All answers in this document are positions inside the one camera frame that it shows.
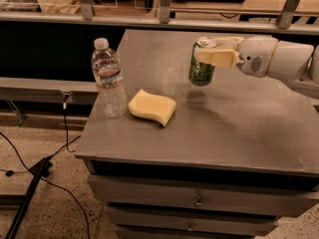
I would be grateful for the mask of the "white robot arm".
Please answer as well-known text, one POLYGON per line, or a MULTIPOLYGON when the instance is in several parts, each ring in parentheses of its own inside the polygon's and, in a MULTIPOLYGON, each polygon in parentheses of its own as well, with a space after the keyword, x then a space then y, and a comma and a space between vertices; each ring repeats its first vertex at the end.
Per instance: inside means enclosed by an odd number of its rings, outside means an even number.
POLYGON ((271 36, 200 38, 194 57, 220 69, 272 78, 303 96, 319 99, 318 48, 271 36))

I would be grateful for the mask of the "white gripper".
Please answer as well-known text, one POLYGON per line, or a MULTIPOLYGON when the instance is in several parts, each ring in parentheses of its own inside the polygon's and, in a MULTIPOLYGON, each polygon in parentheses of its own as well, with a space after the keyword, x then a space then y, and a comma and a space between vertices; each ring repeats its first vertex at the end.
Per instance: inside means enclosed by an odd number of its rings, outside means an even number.
POLYGON ((217 50, 202 49, 197 53, 201 63, 217 68, 231 69, 236 67, 244 74, 256 78, 264 78, 272 55, 277 48, 278 40, 270 36, 215 37, 212 47, 217 50))

